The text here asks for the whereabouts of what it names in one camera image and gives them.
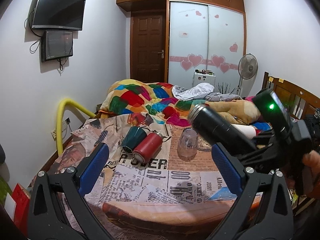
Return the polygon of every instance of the clear glass cup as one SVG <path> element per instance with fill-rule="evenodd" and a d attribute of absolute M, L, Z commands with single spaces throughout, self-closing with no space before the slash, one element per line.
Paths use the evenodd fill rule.
<path fill-rule="evenodd" d="M 183 157 L 193 157 L 197 153 L 198 148 L 198 134 L 192 128 L 185 128 L 182 131 L 177 152 Z"/>

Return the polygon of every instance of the green cup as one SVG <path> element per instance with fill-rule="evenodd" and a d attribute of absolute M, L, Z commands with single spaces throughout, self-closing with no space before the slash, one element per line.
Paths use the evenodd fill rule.
<path fill-rule="evenodd" d="M 135 147 L 137 147 L 145 137 L 147 137 L 145 130 L 138 126 L 132 126 L 122 141 L 121 147 L 126 153 L 132 153 Z"/>

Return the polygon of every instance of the power outlet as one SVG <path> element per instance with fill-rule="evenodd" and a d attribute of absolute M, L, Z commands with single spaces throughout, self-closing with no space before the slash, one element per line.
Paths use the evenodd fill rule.
<path fill-rule="evenodd" d="M 70 121 L 70 118 L 67 118 L 66 120 L 64 120 L 64 121 L 62 122 L 61 129 L 62 129 L 63 132 L 64 132 L 65 130 L 67 130 L 68 124 L 70 124 L 70 122 L 71 122 L 71 121 Z M 51 135 L 52 135 L 53 139 L 56 140 L 56 139 L 57 139 L 57 130 L 54 129 L 54 131 L 51 132 Z"/>

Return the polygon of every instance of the multicolored comforter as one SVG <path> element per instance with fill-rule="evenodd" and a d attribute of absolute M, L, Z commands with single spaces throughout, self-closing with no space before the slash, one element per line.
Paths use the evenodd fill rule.
<path fill-rule="evenodd" d="M 173 85 L 149 83 L 125 79 L 115 82 L 108 90 L 100 112 L 107 114 L 149 113 L 159 124 L 189 126 L 187 117 L 196 104 L 204 103 L 218 112 L 228 122 L 245 124 L 255 122 L 260 112 L 246 100 L 232 102 L 208 102 L 206 100 L 178 100 L 172 95 Z"/>

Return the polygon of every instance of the wooden headboard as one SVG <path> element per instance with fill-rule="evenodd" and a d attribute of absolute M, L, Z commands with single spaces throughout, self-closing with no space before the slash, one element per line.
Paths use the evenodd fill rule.
<path fill-rule="evenodd" d="M 320 107 L 320 98 L 289 81 L 269 76 L 268 72 L 264 73 L 263 88 L 272 88 L 296 119 L 304 119 L 306 114 L 314 114 Z"/>

